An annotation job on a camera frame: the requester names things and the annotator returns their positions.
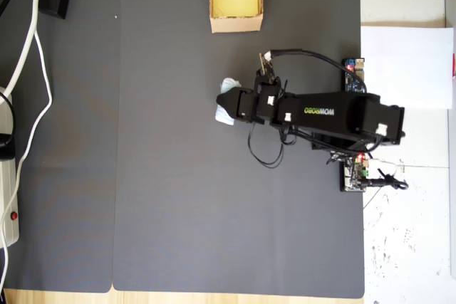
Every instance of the white cardboard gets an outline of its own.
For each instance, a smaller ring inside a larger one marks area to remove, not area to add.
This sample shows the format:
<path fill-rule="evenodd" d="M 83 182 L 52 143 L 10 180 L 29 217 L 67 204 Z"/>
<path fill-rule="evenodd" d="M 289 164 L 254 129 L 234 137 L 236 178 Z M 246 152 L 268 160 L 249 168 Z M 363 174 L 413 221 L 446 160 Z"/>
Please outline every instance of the white cardboard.
<path fill-rule="evenodd" d="M 452 107 L 452 28 L 361 27 L 369 93 L 386 105 Z"/>

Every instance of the table surface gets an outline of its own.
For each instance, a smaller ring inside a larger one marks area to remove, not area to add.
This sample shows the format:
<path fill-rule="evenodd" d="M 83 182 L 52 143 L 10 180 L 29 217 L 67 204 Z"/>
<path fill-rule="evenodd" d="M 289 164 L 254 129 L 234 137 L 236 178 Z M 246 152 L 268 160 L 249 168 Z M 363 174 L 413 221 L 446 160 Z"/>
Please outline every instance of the table surface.
<path fill-rule="evenodd" d="M 268 295 L 238 295 L 219 293 L 144 293 L 121 292 L 114 288 L 106 294 L 54 293 L 29 290 L 7 290 L 9 303 L 271 303 L 271 304 L 339 304 L 363 303 L 363 299 L 309 298 Z"/>

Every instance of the gray desk mat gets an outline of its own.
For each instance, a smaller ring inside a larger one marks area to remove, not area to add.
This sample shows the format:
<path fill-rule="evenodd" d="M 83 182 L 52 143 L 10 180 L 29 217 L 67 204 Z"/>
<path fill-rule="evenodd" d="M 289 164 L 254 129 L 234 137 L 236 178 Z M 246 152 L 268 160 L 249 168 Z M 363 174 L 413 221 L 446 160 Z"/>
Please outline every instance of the gray desk mat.
<path fill-rule="evenodd" d="M 30 18 L 31 0 L 11 0 L 0 18 L 2 86 L 13 74 Z M 54 102 L 24 163 L 20 237 L 9 248 L 6 287 L 106 292 L 112 285 L 120 0 L 71 0 L 65 21 L 40 14 L 38 32 Z M 13 91 L 17 160 L 46 103 L 33 42 Z"/>
<path fill-rule="evenodd" d="M 212 34 L 208 0 L 122 0 L 113 285 L 118 290 L 359 298 L 362 197 L 309 143 L 275 170 L 250 126 L 214 119 L 223 78 L 252 87 L 259 52 L 360 53 L 360 0 L 264 0 L 260 32 Z M 289 90 L 338 90 L 318 60 L 283 57 Z M 257 126 L 275 158 L 277 131 Z"/>

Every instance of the white floor tile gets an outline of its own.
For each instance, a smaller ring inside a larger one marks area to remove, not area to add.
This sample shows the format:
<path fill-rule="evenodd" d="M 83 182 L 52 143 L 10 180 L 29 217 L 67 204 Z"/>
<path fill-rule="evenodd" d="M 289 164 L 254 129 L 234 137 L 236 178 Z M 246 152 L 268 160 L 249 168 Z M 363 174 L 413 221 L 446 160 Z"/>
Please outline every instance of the white floor tile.
<path fill-rule="evenodd" d="M 445 0 L 361 0 L 362 25 L 445 27 Z"/>
<path fill-rule="evenodd" d="M 448 111 L 406 108 L 406 136 L 398 146 L 382 146 L 372 155 L 396 164 L 448 167 Z"/>
<path fill-rule="evenodd" d="M 382 188 L 365 208 L 365 303 L 456 303 L 448 172 L 406 168 L 409 190 Z"/>

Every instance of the circuit board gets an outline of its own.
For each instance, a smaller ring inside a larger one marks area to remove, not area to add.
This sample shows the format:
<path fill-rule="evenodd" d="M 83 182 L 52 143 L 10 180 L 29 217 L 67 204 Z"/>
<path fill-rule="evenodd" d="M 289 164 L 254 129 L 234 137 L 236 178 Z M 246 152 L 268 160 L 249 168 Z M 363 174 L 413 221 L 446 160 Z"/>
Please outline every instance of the circuit board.
<path fill-rule="evenodd" d="M 345 68 L 353 71 L 357 76 L 364 80 L 364 58 L 347 58 L 344 61 Z M 345 73 L 344 89 L 346 92 L 363 93 L 363 87 L 353 76 Z"/>
<path fill-rule="evenodd" d="M 364 58 L 347 58 L 344 60 L 344 66 L 349 69 L 349 71 L 353 71 L 361 78 L 361 80 L 364 80 Z M 343 89 L 346 92 L 364 92 L 359 81 L 348 73 L 344 74 Z M 343 162 L 342 175 L 342 191 L 364 192 L 366 188 L 361 186 L 361 179 L 367 178 L 368 176 L 368 169 L 364 154 L 359 154 L 356 158 L 345 160 Z"/>

